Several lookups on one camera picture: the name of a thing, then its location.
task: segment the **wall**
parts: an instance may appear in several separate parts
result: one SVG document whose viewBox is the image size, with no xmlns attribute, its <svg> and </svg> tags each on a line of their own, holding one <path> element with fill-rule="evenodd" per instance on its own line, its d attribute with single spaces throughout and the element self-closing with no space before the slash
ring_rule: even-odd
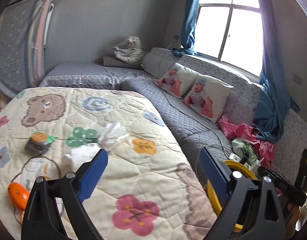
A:
<svg viewBox="0 0 307 240">
<path fill-rule="evenodd" d="M 178 47 L 186 0 L 175 0 L 164 37 L 164 47 Z M 307 123 L 307 16 L 295 0 L 273 0 L 288 91 L 300 106 L 299 115 Z M 294 74 L 302 85 L 293 81 Z"/>
<path fill-rule="evenodd" d="M 46 69 L 63 61 L 101 62 L 131 34 L 161 47 L 174 0 L 55 0 Z"/>
</svg>

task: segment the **striped fabric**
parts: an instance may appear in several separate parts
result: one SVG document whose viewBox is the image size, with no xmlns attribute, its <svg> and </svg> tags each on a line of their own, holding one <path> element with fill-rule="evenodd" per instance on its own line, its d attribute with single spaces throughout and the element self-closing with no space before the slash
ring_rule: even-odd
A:
<svg viewBox="0 0 307 240">
<path fill-rule="evenodd" d="M 0 109 L 45 75 L 43 38 L 52 0 L 21 0 L 0 16 Z"/>
</svg>

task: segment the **light switch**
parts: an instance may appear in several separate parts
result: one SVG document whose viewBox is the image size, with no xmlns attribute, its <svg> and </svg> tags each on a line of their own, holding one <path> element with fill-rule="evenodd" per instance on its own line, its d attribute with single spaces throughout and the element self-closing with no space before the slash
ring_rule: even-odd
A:
<svg viewBox="0 0 307 240">
<path fill-rule="evenodd" d="M 301 77 L 299 77 L 299 76 L 297 76 L 297 75 L 295 74 L 293 80 L 294 80 L 297 84 L 299 84 L 299 85 L 301 86 L 301 84 L 302 84 L 302 78 L 301 78 Z"/>
</svg>

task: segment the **brown bear pattern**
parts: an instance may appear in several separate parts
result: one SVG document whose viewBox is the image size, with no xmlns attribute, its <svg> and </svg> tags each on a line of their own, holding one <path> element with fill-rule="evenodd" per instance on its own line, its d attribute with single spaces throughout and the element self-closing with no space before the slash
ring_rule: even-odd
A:
<svg viewBox="0 0 307 240">
<path fill-rule="evenodd" d="M 56 94 L 30 98 L 27 104 L 29 105 L 27 115 L 21 120 L 21 124 L 25 127 L 32 127 L 39 122 L 58 120 L 66 109 L 64 98 Z"/>
<path fill-rule="evenodd" d="M 176 174 L 186 184 L 190 213 L 185 217 L 183 230 L 189 240 L 202 240 L 217 219 L 196 174 L 186 163 L 177 165 Z"/>
</svg>

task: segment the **window frame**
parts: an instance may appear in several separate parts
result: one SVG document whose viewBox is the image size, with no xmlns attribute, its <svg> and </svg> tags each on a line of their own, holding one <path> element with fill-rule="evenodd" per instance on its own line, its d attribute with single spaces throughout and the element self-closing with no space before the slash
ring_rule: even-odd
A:
<svg viewBox="0 0 307 240">
<path fill-rule="evenodd" d="M 247 70 L 244 70 L 243 68 L 240 68 L 238 66 L 232 65 L 232 64 L 230 64 L 226 61 L 222 61 L 221 57 L 222 57 L 222 54 L 224 52 L 225 44 L 226 44 L 226 41 L 227 41 L 227 38 L 228 38 L 229 27 L 230 27 L 231 18 L 232 18 L 232 14 L 233 14 L 234 9 L 247 10 L 247 11 L 258 12 L 258 13 L 260 13 L 260 9 L 255 8 L 255 7 L 246 6 L 246 5 L 233 4 L 233 0 L 231 0 L 231 4 L 227 4 L 227 3 L 200 4 L 199 3 L 198 14 L 197 14 L 197 17 L 196 17 L 196 25 L 197 25 L 197 21 L 198 21 L 199 16 L 200 16 L 200 10 L 201 10 L 202 7 L 228 7 L 229 8 L 229 14 L 228 14 L 227 25 L 226 25 L 226 29 L 225 29 L 225 33 L 224 33 L 224 37 L 223 37 L 223 40 L 222 40 L 222 44 L 221 44 L 221 47 L 220 47 L 218 57 L 209 56 L 208 54 L 204 54 L 204 53 L 200 53 L 200 52 L 197 52 L 197 56 L 202 57 L 202 58 L 206 58 L 206 59 L 211 59 L 211 60 L 226 64 L 229 67 L 232 67 L 232 68 L 242 72 L 243 74 L 248 75 L 249 77 L 254 79 L 253 81 L 259 81 L 259 76 L 256 76 L 255 74 L 253 74 L 253 73 L 251 73 Z"/>
</svg>

